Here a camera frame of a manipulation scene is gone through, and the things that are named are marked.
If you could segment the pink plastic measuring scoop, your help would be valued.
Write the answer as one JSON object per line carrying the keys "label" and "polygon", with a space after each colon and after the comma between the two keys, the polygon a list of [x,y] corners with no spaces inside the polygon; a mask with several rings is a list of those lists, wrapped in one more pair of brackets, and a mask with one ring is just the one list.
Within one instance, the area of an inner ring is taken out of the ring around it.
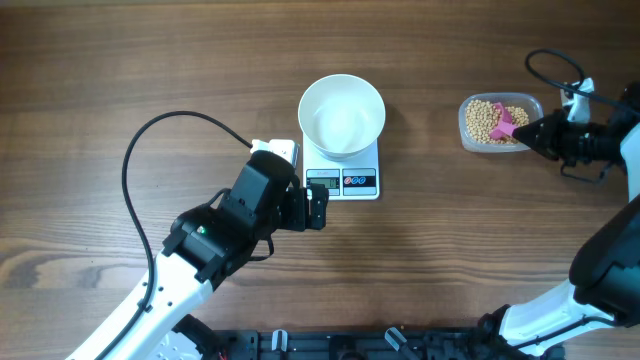
{"label": "pink plastic measuring scoop", "polygon": [[498,123],[495,128],[489,133],[489,137],[494,140],[499,140],[505,136],[511,137],[517,125],[513,123],[513,119],[509,111],[503,106],[502,103],[494,103],[496,109],[500,112]]}

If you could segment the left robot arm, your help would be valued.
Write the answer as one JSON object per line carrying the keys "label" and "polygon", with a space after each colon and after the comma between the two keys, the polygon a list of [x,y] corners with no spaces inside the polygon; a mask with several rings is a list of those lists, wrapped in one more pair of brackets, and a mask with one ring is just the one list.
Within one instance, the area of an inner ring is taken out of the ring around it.
{"label": "left robot arm", "polygon": [[329,192],[300,185],[294,166],[257,151],[231,189],[176,218],[148,278],[73,353],[74,359],[144,359],[279,230],[326,225]]}

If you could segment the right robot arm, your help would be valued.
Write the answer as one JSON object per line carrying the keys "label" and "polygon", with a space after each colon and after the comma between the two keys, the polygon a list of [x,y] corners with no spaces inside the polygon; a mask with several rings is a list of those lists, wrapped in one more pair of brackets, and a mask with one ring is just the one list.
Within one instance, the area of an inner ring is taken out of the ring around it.
{"label": "right robot arm", "polygon": [[527,303],[506,305],[482,318],[477,357],[548,359],[552,347],[573,337],[638,324],[638,83],[629,84],[615,106],[605,124],[574,122],[557,110],[512,131],[515,139],[549,160],[622,167],[629,202],[578,251],[567,280]]}

